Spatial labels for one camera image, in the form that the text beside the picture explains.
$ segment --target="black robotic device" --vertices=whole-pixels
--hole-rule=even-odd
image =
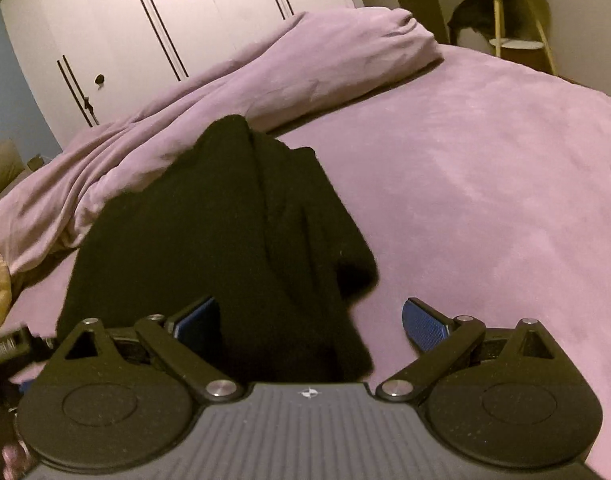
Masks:
[[[601,406],[538,320],[487,329],[410,298],[403,325],[423,355],[375,395],[359,383],[244,388],[202,358],[218,321],[207,298],[127,329],[86,319],[57,349],[27,328],[0,338],[0,414],[34,459],[26,478],[599,478],[584,460]],[[11,396],[5,379],[49,354]]]

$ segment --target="wooden table leg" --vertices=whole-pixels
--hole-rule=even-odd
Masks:
[[[547,56],[547,62],[550,65],[550,73],[554,76],[558,76],[558,72],[556,66],[554,64],[554,56],[552,54],[552,50],[550,49],[550,44],[547,41],[547,36],[545,35],[545,30],[543,30],[543,25],[539,20],[537,9],[535,8],[535,4],[532,0],[526,0],[527,6],[530,8],[530,13],[532,13],[532,18],[535,20],[535,24],[537,25],[537,30],[539,32],[539,38],[541,38],[541,42],[543,43],[543,47],[545,49],[545,55]]]
[[[495,54],[501,57],[501,23],[503,21],[503,0],[494,0],[494,37],[497,42]]]

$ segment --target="bed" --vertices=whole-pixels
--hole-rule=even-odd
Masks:
[[[611,479],[611,98],[439,46],[401,9],[302,14],[80,134],[0,202],[0,253],[23,289],[0,330],[53,334],[104,201],[152,182],[226,113],[314,148],[364,234],[380,280],[353,319],[372,386],[415,359],[401,326],[409,296],[488,326],[536,317],[601,400],[588,463]]]

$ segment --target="pink bedsheet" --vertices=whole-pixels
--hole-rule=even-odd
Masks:
[[[489,326],[540,319],[604,409],[588,463],[611,480],[611,98],[457,47],[405,84],[302,124],[377,258],[354,309],[376,370],[415,359],[401,306],[418,296]],[[53,333],[74,254],[26,289],[20,320]]]

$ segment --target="silver screw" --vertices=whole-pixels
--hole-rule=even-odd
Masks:
[[[393,379],[391,381],[386,381],[381,384],[381,390],[387,396],[390,397],[403,397],[408,394],[411,394],[414,389],[414,386],[410,384],[408,381],[404,381],[401,379]]]
[[[236,384],[227,379],[219,379],[208,383],[206,391],[213,397],[227,397],[236,392]]]

